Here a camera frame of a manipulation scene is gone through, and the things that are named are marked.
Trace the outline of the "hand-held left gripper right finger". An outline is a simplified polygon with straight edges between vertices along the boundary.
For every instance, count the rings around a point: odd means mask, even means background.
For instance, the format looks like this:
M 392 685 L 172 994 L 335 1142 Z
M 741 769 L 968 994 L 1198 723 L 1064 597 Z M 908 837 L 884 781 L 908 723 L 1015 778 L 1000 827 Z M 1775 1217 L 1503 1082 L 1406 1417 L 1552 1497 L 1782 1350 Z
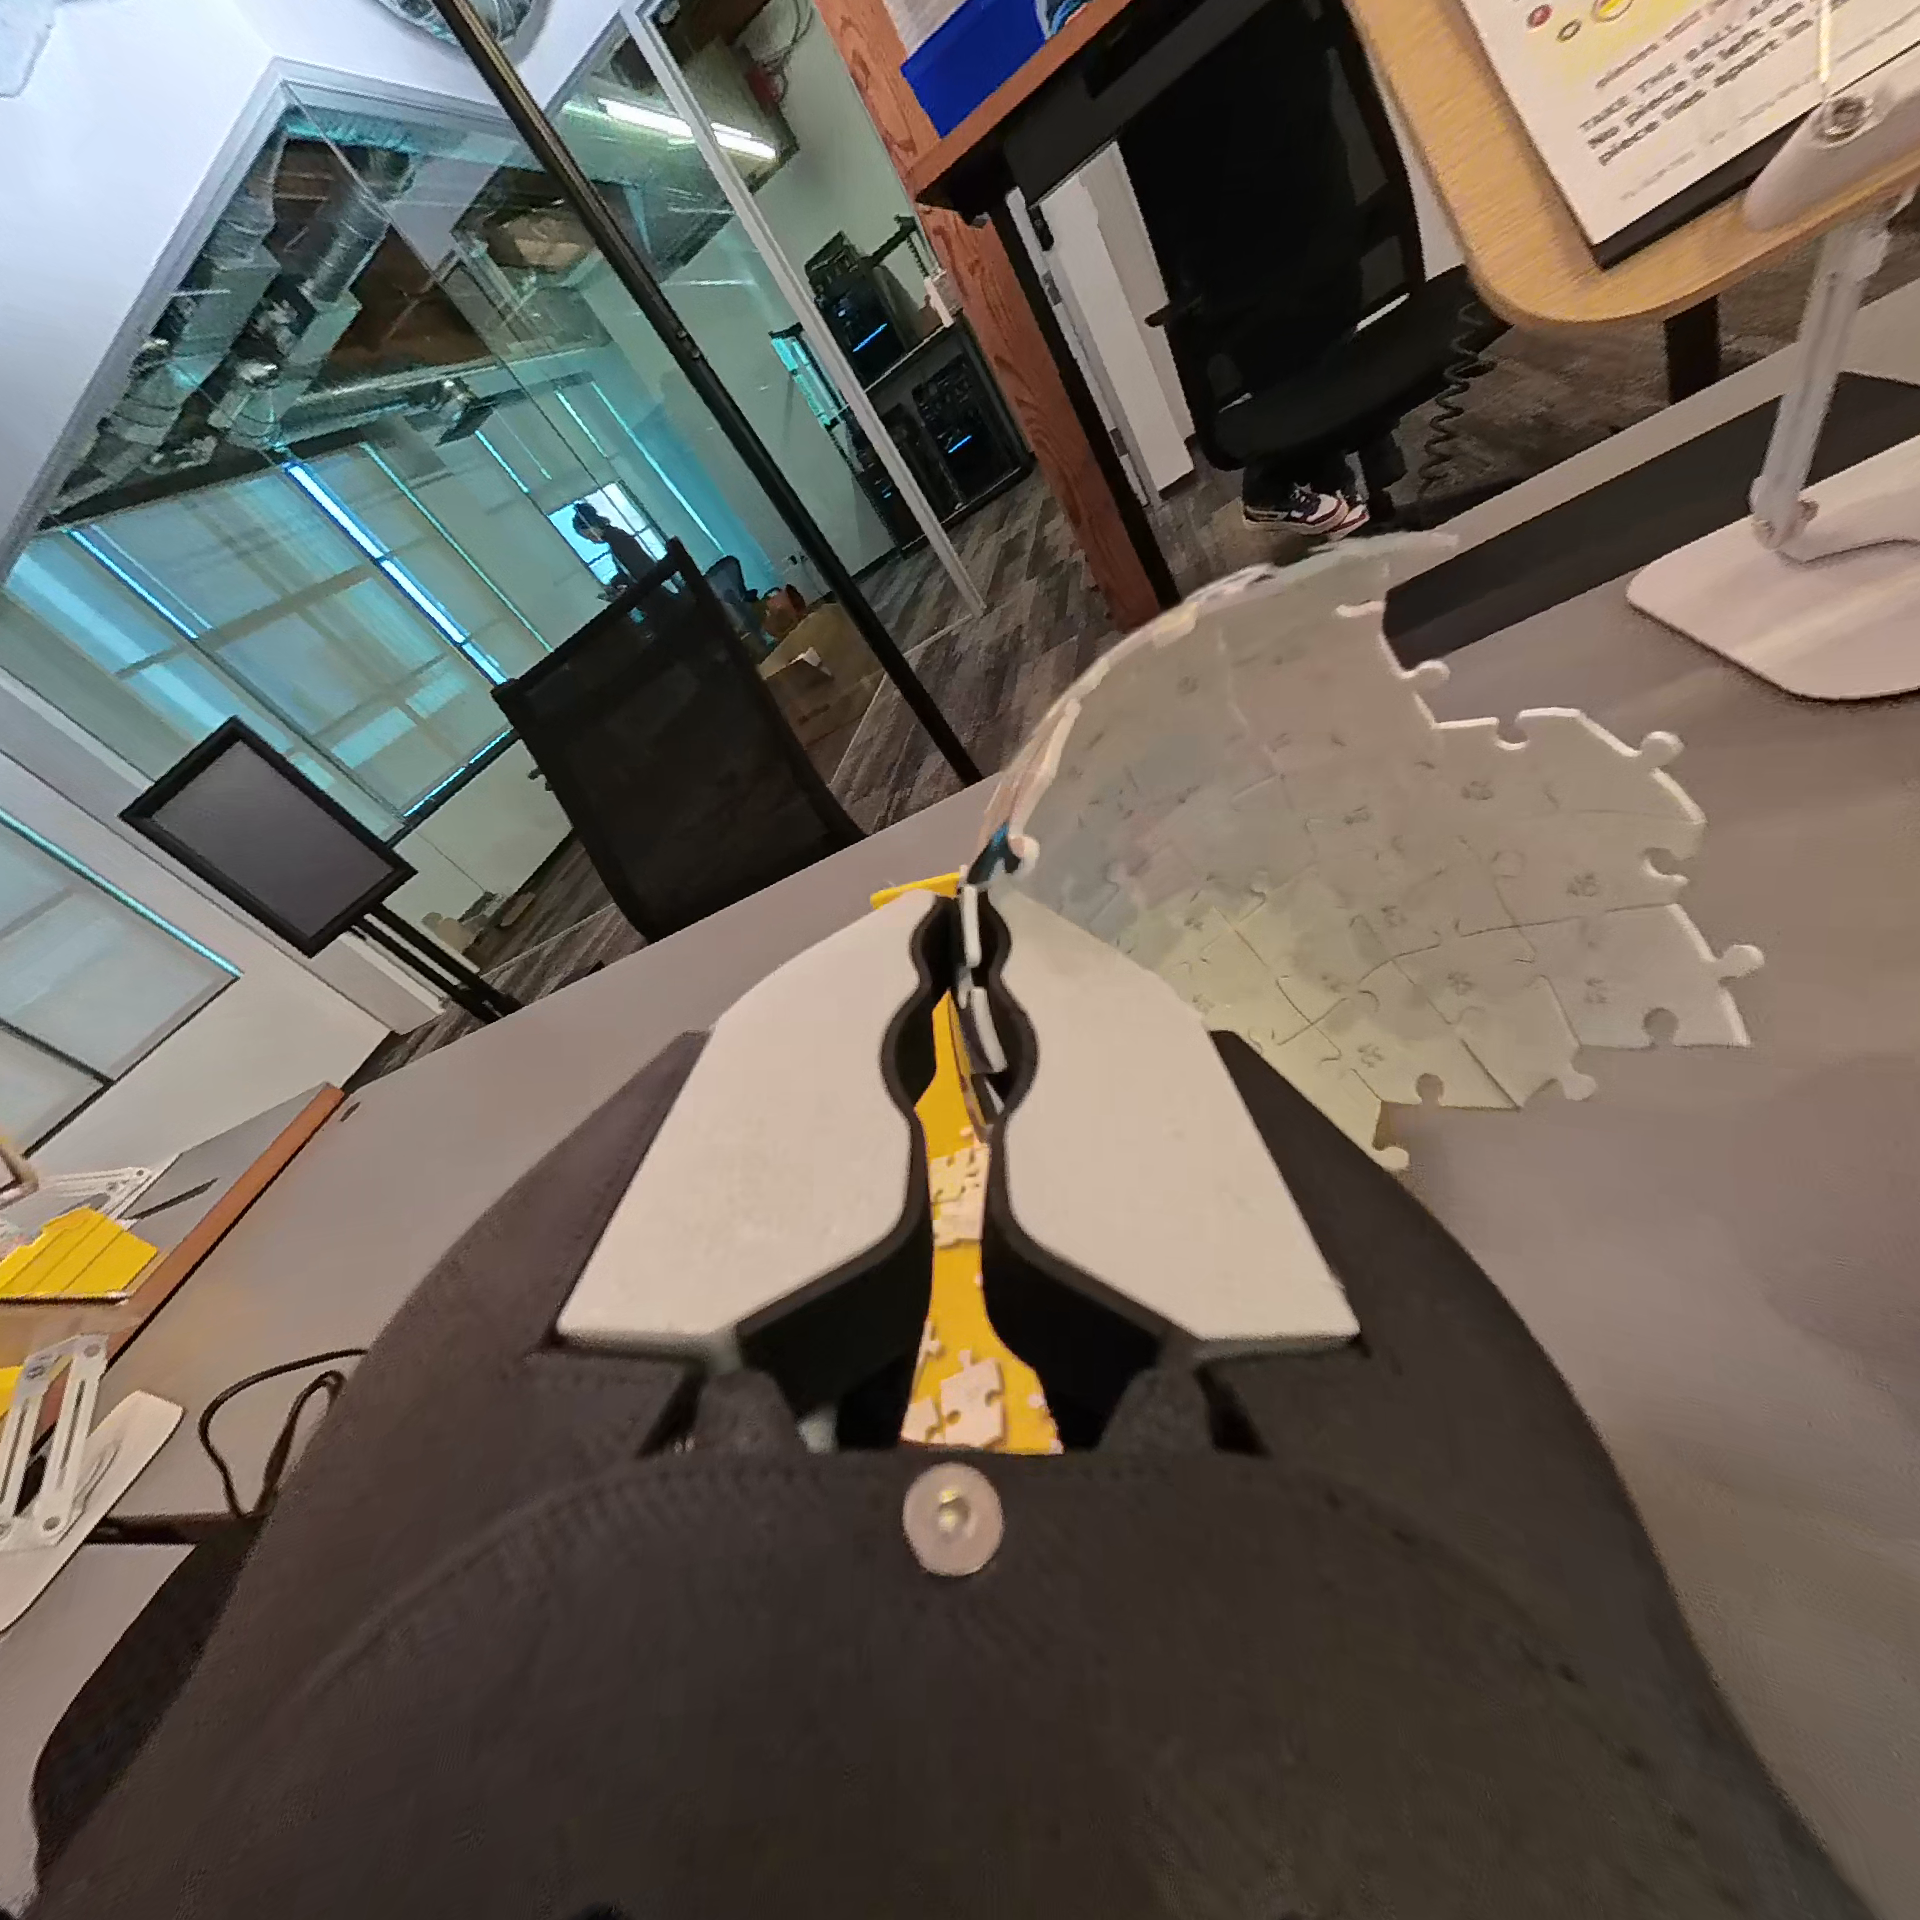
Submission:
M 1324 1350 L 1355 1311 L 1206 1019 L 1035 896 L 998 896 L 1035 1032 L 998 1172 L 1014 1229 L 1198 1357 Z

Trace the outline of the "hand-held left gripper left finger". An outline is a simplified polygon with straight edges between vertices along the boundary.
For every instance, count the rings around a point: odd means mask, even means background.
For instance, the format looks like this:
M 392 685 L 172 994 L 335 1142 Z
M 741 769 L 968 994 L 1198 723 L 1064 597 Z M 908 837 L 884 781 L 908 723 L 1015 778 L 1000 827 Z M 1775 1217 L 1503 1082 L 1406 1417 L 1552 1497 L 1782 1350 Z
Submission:
M 752 986 L 706 1032 L 589 1248 L 560 1339 L 710 1373 L 869 1373 L 918 1339 L 918 1096 L 951 896 L 897 896 Z

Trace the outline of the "partly built white puzzle ball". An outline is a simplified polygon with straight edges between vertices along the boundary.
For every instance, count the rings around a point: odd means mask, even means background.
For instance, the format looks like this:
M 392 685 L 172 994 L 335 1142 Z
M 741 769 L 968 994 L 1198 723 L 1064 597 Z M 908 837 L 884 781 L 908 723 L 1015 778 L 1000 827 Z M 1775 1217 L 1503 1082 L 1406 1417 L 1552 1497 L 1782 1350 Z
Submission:
M 1674 863 L 1677 738 L 1574 705 L 1432 717 L 1385 642 L 1432 538 L 1238 569 L 1114 642 L 1000 769 L 964 891 L 1048 909 L 1240 1032 L 1385 1172 L 1385 1112 L 1589 1100 L 1589 1048 L 1743 1048 Z

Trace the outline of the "white loose puzzle piece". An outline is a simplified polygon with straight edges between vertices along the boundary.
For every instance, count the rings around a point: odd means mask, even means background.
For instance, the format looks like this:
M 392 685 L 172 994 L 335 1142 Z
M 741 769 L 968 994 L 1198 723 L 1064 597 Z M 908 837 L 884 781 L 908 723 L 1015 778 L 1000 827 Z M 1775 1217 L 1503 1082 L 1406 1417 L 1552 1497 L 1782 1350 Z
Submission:
M 951 1350 L 925 1360 L 904 1413 L 913 1452 L 1048 1454 L 1057 1420 L 1040 1380 L 1014 1357 Z

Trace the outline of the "yellow box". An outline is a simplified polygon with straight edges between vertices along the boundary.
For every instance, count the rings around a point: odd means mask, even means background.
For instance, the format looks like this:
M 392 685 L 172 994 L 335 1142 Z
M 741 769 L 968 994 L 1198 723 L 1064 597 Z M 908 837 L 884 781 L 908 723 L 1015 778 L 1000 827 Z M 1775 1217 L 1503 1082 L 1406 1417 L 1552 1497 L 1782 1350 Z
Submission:
M 992 1306 L 984 1306 L 980 1229 L 984 1229 L 984 1187 L 992 1187 L 998 1159 L 992 1159 L 992 1138 L 968 1105 L 974 1096 L 968 1096 L 968 1062 L 964 1062 L 964 1029 L 957 1029 L 951 994 L 933 1000 L 931 1039 L 933 1039 L 933 1077 L 918 1096 L 913 1118 L 925 1133 L 925 1187 L 931 1187 L 933 1260 L 931 1260 L 931 1306 L 925 1306 L 925 1339 L 918 1339 L 913 1380 L 925 1373 L 925 1360 L 951 1357 L 951 1350 L 1024 1360 L 998 1333 Z

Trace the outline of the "black mesh chair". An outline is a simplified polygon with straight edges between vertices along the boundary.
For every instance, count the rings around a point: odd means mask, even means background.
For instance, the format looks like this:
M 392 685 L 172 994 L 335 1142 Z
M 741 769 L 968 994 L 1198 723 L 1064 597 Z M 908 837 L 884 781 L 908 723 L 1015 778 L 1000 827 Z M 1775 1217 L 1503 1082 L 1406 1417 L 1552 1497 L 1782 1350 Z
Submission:
M 682 543 L 495 705 L 645 939 L 867 841 Z

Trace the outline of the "cardboard box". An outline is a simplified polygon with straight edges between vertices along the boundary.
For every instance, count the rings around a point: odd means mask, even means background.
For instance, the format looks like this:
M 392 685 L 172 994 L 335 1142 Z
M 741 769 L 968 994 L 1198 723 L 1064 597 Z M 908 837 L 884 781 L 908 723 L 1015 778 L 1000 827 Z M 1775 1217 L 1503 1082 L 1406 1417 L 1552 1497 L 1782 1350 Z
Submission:
M 845 601 L 814 601 L 761 661 L 761 685 L 829 778 L 883 695 L 883 661 Z

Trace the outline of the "black monitor on stand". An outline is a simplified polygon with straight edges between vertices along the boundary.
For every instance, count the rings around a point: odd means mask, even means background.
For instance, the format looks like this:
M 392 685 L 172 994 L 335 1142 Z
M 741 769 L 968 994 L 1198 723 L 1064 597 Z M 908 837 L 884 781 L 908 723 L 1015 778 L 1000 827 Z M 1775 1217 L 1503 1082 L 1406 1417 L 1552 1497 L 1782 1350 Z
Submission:
M 390 909 L 414 863 L 243 717 L 191 746 L 123 818 L 301 956 L 355 935 L 477 1024 L 518 1011 L 518 994 Z

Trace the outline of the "white folding stand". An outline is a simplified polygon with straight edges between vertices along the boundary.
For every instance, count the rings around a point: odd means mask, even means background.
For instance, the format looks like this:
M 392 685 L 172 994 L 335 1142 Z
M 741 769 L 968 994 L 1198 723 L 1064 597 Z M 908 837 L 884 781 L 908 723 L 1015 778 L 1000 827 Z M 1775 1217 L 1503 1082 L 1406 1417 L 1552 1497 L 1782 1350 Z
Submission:
M 0 1629 L 29 1620 L 179 1428 L 179 1404 L 144 1387 L 100 1413 L 104 1360 L 104 1333 L 73 1333 L 32 1350 L 7 1387 Z

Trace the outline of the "yellow slatted part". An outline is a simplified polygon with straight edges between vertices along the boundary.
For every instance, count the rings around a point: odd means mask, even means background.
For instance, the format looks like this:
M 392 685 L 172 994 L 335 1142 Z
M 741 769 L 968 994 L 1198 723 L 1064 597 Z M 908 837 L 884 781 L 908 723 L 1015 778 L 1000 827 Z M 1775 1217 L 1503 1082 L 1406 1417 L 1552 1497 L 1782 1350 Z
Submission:
M 29 1300 L 126 1300 L 150 1271 L 157 1261 L 157 1248 L 144 1243 L 133 1228 L 100 1217 L 100 1207 L 73 1207 L 49 1219 L 36 1235 L 13 1235 L 0 1260 L 0 1300 L 29 1306 Z

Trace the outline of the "black equipment rack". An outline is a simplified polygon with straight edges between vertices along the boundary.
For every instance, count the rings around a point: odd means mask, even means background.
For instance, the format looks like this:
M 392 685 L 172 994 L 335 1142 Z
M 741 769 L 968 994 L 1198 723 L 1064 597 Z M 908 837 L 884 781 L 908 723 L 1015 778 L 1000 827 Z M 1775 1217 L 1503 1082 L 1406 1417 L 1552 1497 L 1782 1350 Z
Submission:
M 908 258 L 908 268 L 931 263 L 908 211 L 897 211 L 878 252 L 838 232 L 814 258 L 805 258 L 805 278 L 825 333 L 849 357 L 925 504 L 941 523 L 957 523 L 1014 495 L 1035 470 L 1035 455 L 992 377 L 974 322 L 913 305 L 897 258 Z M 856 418 L 856 398 L 845 398 L 809 333 L 788 322 L 769 333 L 769 348 L 884 523 L 891 553 L 925 545 L 918 519 L 908 514 L 891 470 Z

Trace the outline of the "white drawer cabinet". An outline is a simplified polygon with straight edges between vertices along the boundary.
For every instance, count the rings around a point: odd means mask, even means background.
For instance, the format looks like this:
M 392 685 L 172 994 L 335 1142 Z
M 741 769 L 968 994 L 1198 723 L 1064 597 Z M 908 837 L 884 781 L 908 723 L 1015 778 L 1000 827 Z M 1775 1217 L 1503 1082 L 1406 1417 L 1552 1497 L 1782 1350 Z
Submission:
M 1146 504 L 1194 484 L 1194 418 L 1168 333 L 1158 258 L 1124 149 L 1077 163 L 1035 211 L 1045 288 Z

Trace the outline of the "black office chair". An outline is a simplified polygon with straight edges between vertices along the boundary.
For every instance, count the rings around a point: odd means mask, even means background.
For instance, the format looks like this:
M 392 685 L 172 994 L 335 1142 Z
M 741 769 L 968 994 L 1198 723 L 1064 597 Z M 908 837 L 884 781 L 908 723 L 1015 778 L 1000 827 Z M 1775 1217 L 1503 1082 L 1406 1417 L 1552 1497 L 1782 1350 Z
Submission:
M 1151 316 L 1216 470 L 1362 409 L 1460 418 L 1503 322 L 1426 274 L 1390 108 L 1345 3 L 1261 3 L 1126 130 L 1168 305 Z

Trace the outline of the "light wooden table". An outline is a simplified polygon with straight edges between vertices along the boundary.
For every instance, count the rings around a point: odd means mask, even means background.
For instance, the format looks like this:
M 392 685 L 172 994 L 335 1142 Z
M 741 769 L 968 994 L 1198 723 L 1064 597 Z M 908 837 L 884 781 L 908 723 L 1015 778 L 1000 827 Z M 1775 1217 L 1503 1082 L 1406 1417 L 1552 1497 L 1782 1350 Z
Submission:
M 1549 159 L 1510 104 L 1468 3 L 1450 0 L 1355 0 L 1345 3 L 1380 72 L 1380 91 L 1398 116 L 1468 274 L 1490 314 L 1510 329 L 1618 329 L 1662 322 L 1671 398 L 1690 398 L 1722 377 L 1718 302 L 1798 252 L 1805 241 L 1891 211 L 1915 188 L 1915 108 L 1896 125 L 1853 130 L 1851 159 L 1818 159 L 1797 174 L 1782 220 L 1754 222 L 1739 188 L 1659 211 L 1645 246 L 1600 263 Z

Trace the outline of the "printed instruction sheet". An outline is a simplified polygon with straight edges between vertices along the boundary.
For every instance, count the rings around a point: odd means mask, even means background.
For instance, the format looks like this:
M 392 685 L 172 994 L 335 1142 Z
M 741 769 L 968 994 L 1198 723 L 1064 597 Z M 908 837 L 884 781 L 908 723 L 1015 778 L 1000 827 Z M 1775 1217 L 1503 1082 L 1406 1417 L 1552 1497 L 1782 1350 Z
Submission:
M 1915 55 L 1915 0 L 1468 0 L 1600 268 L 1759 174 L 1834 89 Z

